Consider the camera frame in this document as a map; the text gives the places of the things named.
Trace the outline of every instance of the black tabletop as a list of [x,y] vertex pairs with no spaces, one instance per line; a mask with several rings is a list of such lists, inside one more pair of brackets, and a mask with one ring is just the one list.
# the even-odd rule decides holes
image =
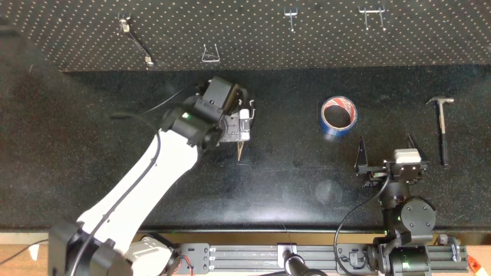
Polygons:
[[[11,71],[4,75],[0,98],[3,231],[46,230],[58,218],[76,219],[119,182],[153,137],[138,122],[112,121],[108,115],[145,110],[215,74],[255,95],[252,140],[240,161],[234,143],[206,152],[171,187],[142,230],[333,231],[350,209],[376,192],[362,188],[364,178],[353,175],[360,136],[376,166],[405,147],[407,133],[430,159],[429,176],[411,192],[437,208],[436,229],[491,230],[489,67],[69,75],[2,68]],[[319,132],[319,105],[336,95],[351,99],[359,117],[346,137],[328,142]],[[425,105],[437,95],[455,98],[444,107],[447,170],[440,166],[436,107]],[[164,110],[150,119],[158,123]],[[345,225],[380,231],[380,206],[365,206]]]

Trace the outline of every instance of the robotic arm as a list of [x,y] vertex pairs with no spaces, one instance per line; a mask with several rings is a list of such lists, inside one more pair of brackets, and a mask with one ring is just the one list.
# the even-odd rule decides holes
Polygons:
[[131,244],[134,235],[171,185],[193,168],[198,150],[237,142],[240,158],[254,113],[247,90],[221,77],[209,82],[204,95],[168,111],[159,135],[113,190],[76,223],[61,221],[51,228],[49,274],[160,274],[171,249],[155,239]]

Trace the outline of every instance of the pegboard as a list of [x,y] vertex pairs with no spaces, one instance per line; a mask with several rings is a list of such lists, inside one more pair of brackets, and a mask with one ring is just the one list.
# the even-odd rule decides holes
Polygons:
[[[298,8],[293,18],[284,15]],[[386,30],[379,13],[384,8]],[[156,60],[123,34],[119,12]],[[482,0],[6,0],[2,14],[60,71],[490,64]],[[220,62],[204,63],[216,44]]]

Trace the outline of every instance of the roll of tape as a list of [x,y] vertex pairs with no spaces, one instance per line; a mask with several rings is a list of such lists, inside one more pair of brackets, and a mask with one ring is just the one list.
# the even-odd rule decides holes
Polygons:
[[[332,108],[335,106],[342,107],[349,115],[350,123],[347,126],[343,126],[343,127],[333,126],[332,123],[330,123],[326,119],[325,117],[326,110],[328,108]],[[322,128],[322,132],[326,135],[344,136],[348,134],[351,128],[356,124],[357,118],[358,118],[358,112],[356,110],[356,107],[354,106],[353,102],[346,97],[342,97],[342,96],[332,97],[326,100],[324,104],[322,104],[320,125]]]

